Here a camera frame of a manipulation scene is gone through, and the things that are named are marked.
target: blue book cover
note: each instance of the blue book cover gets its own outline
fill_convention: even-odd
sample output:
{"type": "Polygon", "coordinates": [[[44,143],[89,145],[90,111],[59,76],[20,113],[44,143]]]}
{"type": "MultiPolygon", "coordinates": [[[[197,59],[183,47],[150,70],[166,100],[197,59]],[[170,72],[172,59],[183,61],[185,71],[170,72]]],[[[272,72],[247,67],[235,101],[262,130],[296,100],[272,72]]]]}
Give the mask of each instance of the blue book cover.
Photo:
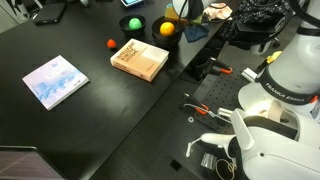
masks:
{"type": "Polygon", "coordinates": [[[89,81],[88,77],[60,55],[22,80],[47,110],[51,110],[89,81]]]}

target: black table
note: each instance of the black table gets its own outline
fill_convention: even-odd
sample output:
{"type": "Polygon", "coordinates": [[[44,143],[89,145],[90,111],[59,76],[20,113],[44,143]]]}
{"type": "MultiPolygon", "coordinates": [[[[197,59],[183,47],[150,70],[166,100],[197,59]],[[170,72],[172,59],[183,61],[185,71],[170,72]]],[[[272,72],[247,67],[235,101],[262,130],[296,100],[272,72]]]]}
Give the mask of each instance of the black table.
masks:
{"type": "MultiPolygon", "coordinates": [[[[214,113],[217,113],[219,107],[229,110],[241,108],[237,100],[238,90],[249,81],[240,74],[246,68],[255,70],[264,60],[258,55],[250,54],[234,46],[226,46],[221,51],[219,59],[231,66],[233,73],[231,75],[221,74],[220,76],[208,75],[193,95],[214,113]]],[[[217,122],[219,122],[219,119],[212,118],[209,115],[203,116],[199,115],[199,113],[181,111],[181,114],[175,119],[161,142],[162,149],[173,158],[173,167],[178,168],[182,165],[199,179],[219,179],[215,172],[202,167],[201,161],[205,153],[214,155],[219,159],[228,160],[224,149],[199,141],[192,146],[190,157],[186,157],[188,143],[196,140],[204,133],[233,134],[230,133],[230,128],[232,129],[230,124],[221,123],[222,121],[220,120],[220,124],[217,125],[217,122]],[[193,123],[188,121],[189,117],[194,118],[193,123]]],[[[226,178],[228,175],[229,178],[231,177],[230,172],[227,170],[220,170],[221,172],[225,174],[223,177],[226,178]]]]}
{"type": "Polygon", "coordinates": [[[152,22],[164,15],[170,0],[149,0],[126,9],[120,1],[70,3],[58,24],[31,21],[0,34],[0,145],[35,146],[69,179],[88,179],[134,129],[221,26],[210,24],[209,36],[179,46],[152,83],[110,64],[115,53],[105,43],[122,47],[130,38],[119,28],[129,14],[146,17],[140,40],[154,44],[152,22]],[[47,111],[22,78],[62,55],[90,83],[47,111]]]}

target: green ball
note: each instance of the green ball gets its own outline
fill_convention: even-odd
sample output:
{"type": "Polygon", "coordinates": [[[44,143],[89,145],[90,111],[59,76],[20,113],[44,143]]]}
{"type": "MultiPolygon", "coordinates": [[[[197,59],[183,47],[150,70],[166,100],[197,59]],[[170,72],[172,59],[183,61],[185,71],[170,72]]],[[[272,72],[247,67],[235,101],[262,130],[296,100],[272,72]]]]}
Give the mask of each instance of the green ball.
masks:
{"type": "Polygon", "coordinates": [[[136,29],[139,29],[141,28],[141,21],[138,19],[138,18],[132,18],[130,21],[129,21],[129,29],[130,30],[136,30],[136,29]]]}

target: orange ball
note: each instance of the orange ball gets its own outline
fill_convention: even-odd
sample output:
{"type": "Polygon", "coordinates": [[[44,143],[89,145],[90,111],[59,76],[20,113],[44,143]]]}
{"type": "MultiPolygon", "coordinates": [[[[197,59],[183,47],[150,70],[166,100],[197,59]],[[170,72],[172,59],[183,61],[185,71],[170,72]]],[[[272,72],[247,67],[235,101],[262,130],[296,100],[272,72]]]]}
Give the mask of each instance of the orange ball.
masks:
{"type": "Polygon", "coordinates": [[[109,39],[107,42],[107,47],[109,49],[114,49],[117,47],[117,43],[113,39],[109,39]]]}
{"type": "Polygon", "coordinates": [[[175,33],[175,28],[171,22],[164,22],[160,26],[160,34],[162,36],[171,36],[174,33],[175,33]]]}

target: floor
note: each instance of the floor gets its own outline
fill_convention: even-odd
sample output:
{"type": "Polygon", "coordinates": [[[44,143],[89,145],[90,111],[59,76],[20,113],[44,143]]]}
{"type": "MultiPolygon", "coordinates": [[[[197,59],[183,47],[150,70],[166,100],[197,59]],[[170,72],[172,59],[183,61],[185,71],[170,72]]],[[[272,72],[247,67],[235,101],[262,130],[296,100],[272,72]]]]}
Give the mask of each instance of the floor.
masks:
{"type": "MultiPolygon", "coordinates": [[[[12,19],[2,7],[0,7],[0,33],[21,23],[12,19]]],[[[294,36],[300,21],[299,17],[294,17],[278,37],[281,46],[276,49],[269,48],[262,56],[266,57],[274,51],[283,50],[294,36]]],[[[183,93],[193,94],[198,86],[199,82],[190,78],[187,72],[182,73],[92,179],[197,179],[183,167],[179,171],[170,167],[172,159],[163,152],[160,141],[180,113],[178,107],[183,101],[183,93]]]]}

